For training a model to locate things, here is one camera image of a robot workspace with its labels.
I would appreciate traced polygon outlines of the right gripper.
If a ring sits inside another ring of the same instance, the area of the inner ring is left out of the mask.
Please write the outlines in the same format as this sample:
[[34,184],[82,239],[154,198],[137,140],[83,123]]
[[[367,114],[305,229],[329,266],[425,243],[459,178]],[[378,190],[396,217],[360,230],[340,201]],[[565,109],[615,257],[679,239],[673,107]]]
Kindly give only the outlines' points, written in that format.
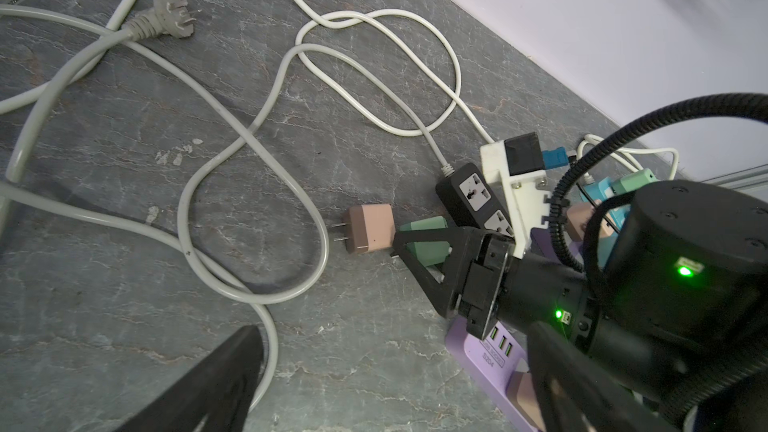
[[[446,241],[451,252],[439,270],[426,269],[403,248],[413,241]],[[406,232],[393,241],[436,313],[459,313],[470,335],[485,339],[498,324],[526,333],[543,322],[571,342],[591,341],[594,299],[586,276],[533,253],[516,258],[513,249],[510,238],[472,227]]]

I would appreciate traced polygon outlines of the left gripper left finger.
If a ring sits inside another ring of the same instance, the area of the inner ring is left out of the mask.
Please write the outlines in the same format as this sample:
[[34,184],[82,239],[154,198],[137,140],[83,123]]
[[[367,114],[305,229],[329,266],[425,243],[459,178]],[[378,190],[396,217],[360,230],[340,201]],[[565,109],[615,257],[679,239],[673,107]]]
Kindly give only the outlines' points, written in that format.
[[241,431],[260,384],[264,345],[243,326],[120,431]]

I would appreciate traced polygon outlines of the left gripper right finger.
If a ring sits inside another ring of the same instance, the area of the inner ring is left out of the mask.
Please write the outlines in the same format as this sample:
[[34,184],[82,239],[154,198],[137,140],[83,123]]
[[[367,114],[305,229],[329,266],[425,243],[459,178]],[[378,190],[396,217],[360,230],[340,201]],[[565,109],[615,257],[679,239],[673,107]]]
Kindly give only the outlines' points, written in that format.
[[672,431],[550,325],[527,332],[536,399],[547,431]]

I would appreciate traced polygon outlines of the green plug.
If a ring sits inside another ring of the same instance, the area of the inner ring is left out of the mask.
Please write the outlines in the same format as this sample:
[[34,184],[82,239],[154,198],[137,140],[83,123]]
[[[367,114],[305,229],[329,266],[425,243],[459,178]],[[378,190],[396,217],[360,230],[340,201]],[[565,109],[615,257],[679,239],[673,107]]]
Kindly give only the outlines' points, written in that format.
[[[443,230],[448,228],[448,221],[443,216],[433,216],[405,223],[395,228],[395,235],[413,232]],[[446,241],[413,241],[404,243],[403,248],[424,268],[439,270],[451,252],[451,245]]]
[[614,181],[611,184],[611,189],[614,195],[623,195],[657,181],[658,179],[650,169],[642,169]]

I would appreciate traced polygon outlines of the black power strip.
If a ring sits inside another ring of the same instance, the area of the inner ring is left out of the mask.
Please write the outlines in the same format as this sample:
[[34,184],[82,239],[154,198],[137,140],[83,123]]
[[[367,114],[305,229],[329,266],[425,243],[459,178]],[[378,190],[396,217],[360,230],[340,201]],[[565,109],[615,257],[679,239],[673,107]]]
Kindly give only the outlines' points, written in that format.
[[474,163],[439,180],[435,192],[456,226],[513,236],[506,209]]

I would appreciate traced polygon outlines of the pink plug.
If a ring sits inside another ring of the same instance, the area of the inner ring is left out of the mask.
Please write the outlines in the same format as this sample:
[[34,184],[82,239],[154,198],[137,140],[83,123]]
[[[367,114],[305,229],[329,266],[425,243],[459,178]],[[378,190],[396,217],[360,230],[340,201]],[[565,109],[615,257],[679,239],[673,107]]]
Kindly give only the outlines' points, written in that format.
[[389,249],[396,227],[390,204],[361,204],[350,207],[328,230],[340,233],[336,241],[342,241],[349,254],[359,255]]
[[[582,242],[585,237],[586,227],[594,213],[595,207],[589,202],[580,202],[570,206],[566,210],[565,231],[572,241]],[[607,219],[603,219],[600,226],[599,237],[606,238],[615,235],[616,231]]]

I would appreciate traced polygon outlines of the teal power strip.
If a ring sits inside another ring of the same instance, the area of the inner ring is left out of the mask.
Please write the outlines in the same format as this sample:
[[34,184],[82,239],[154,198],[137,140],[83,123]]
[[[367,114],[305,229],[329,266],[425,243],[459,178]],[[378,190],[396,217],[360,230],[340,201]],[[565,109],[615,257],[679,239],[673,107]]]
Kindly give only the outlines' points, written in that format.
[[[584,185],[583,189],[595,203],[599,203],[601,201],[604,201],[614,196],[612,185],[613,185],[613,180],[610,177],[606,177],[599,181],[595,181],[594,183]],[[629,211],[630,211],[630,206],[624,205],[624,206],[612,209],[608,213],[608,215],[610,216],[611,221],[618,228],[621,228],[626,220],[626,217]]]

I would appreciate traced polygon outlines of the purple power strip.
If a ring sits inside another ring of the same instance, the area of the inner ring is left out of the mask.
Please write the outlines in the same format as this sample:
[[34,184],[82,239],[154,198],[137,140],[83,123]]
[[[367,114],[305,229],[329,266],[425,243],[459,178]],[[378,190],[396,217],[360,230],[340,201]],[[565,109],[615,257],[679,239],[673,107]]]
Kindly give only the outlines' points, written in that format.
[[456,316],[445,345],[518,431],[538,431],[532,419],[519,408],[517,389],[529,367],[525,348],[511,332],[497,323],[487,338],[480,340],[467,331],[467,320]]
[[[571,226],[566,226],[564,228],[565,235],[567,237],[567,245],[571,252],[571,254],[577,258],[582,258],[582,252],[584,249],[583,246],[583,238],[584,238],[584,230],[577,231]],[[546,257],[550,260],[558,261],[559,258],[557,254],[554,251],[554,247],[552,245],[550,233],[548,229],[544,228],[533,228],[530,232],[530,239],[531,239],[531,251],[534,252],[537,255],[541,255],[543,257]],[[602,243],[607,251],[610,251],[614,242],[616,239],[616,234],[612,233],[611,235],[608,235],[606,237],[603,237],[602,235],[598,236],[598,242]]]

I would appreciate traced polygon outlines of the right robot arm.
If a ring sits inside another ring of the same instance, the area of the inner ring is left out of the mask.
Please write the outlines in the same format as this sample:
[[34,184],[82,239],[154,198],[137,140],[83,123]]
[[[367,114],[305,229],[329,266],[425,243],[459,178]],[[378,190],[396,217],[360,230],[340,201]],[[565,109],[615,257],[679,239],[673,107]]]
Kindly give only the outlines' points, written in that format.
[[767,427],[767,205],[686,180],[625,186],[566,239],[568,195],[623,146],[705,118],[767,119],[759,93],[687,99],[570,161],[552,190],[536,134],[485,145],[437,185],[453,225],[395,234],[393,252],[436,312],[492,340],[527,339],[502,391],[536,431],[763,431]]

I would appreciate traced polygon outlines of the pink plug front strip left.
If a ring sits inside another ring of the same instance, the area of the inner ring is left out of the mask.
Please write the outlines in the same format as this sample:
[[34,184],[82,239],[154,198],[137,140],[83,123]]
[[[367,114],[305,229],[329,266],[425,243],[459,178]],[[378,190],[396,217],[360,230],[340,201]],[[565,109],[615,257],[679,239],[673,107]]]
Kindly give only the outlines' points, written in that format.
[[529,426],[536,431],[546,430],[529,372],[512,374],[507,387],[507,398]]

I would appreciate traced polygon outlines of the purple power strip front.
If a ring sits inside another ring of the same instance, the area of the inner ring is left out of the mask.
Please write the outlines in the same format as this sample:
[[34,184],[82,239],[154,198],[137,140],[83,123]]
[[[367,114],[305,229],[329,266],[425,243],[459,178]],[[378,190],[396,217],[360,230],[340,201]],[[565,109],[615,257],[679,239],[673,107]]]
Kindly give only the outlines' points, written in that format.
[[518,431],[538,431],[532,419],[519,408],[517,389],[529,367],[525,348],[511,332],[497,323],[487,338],[480,340],[467,331],[467,320],[456,316],[445,345]]

